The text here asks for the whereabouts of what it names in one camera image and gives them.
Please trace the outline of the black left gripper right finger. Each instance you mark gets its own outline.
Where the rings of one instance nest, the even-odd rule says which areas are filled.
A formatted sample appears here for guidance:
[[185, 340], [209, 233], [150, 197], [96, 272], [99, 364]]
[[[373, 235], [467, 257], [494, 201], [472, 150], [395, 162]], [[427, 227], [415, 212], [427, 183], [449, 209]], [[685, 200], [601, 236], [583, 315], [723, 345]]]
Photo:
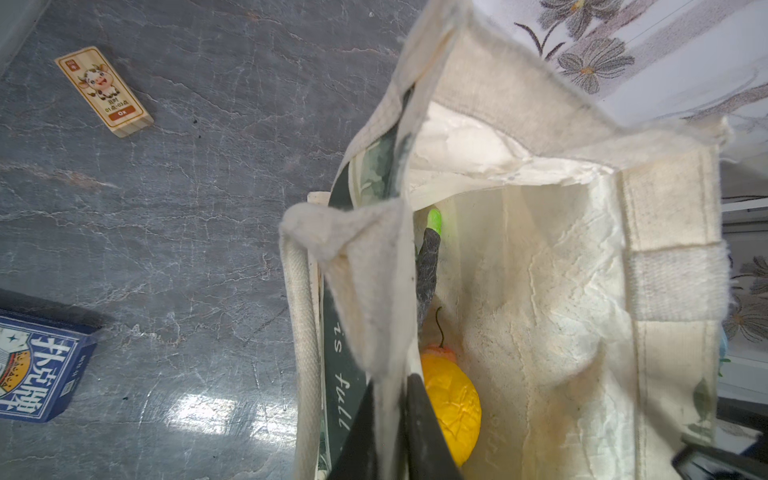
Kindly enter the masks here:
[[461, 480], [423, 379], [414, 373], [407, 379], [406, 437], [409, 478], [414, 480]]

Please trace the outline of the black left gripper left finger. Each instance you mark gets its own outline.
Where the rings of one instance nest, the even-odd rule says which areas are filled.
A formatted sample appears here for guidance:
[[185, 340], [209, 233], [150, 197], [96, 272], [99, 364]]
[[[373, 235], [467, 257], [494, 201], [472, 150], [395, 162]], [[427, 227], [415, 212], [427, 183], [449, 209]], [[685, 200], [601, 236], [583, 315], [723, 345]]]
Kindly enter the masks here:
[[329, 480], [377, 479], [373, 393], [374, 384], [369, 383], [344, 447], [330, 472]]

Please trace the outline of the orange yellow toy pumpkin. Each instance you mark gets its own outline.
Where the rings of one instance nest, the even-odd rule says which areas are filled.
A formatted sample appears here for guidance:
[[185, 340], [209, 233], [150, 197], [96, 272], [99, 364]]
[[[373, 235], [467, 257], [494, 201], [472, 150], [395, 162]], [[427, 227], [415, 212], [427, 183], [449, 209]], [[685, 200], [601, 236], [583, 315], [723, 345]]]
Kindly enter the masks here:
[[474, 451], [481, 430], [478, 391], [449, 348], [427, 346], [420, 359], [427, 395], [452, 458], [461, 468]]

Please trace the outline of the dark toy cucumber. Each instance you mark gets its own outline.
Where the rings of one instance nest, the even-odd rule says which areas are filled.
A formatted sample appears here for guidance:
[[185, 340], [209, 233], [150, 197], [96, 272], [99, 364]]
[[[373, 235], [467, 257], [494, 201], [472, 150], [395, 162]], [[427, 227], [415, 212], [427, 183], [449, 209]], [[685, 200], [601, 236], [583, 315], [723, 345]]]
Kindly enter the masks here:
[[442, 214], [437, 208], [432, 208], [427, 215], [422, 245], [416, 257], [417, 326], [419, 330], [423, 328], [436, 290], [441, 233]]

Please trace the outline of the cream canvas grocery bag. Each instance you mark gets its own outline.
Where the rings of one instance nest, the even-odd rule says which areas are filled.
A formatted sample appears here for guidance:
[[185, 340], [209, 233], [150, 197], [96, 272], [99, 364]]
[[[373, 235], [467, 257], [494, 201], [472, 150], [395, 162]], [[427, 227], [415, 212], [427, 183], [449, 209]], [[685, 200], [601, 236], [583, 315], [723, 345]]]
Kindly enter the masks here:
[[294, 477], [328, 479], [373, 383], [377, 479], [410, 479], [407, 379], [439, 345], [482, 406], [462, 479], [677, 478], [685, 445], [713, 440], [725, 131], [624, 128], [482, 3], [429, 2], [329, 196], [280, 225]]

